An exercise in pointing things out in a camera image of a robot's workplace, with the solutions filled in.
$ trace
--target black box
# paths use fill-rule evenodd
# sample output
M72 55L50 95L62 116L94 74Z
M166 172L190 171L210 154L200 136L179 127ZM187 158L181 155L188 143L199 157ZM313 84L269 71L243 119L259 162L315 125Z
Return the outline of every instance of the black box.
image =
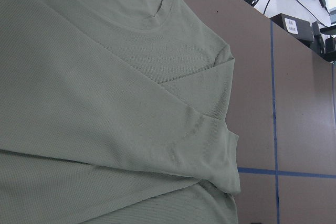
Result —
M308 21L283 13L280 13L270 19L306 46L309 47L314 41L314 35Z

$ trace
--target shirt fabric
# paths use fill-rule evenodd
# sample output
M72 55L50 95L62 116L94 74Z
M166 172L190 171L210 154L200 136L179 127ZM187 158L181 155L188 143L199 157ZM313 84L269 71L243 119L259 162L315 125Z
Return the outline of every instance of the shirt fabric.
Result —
M183 0L0 17L0 223L237 223L234 58Z

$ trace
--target t-shirt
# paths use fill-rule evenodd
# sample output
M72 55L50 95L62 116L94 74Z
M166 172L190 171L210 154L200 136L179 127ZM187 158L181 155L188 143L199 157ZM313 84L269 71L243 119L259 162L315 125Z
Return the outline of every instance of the t-shirt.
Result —
M183 0L0 17L0 223L237 223L234 58Z

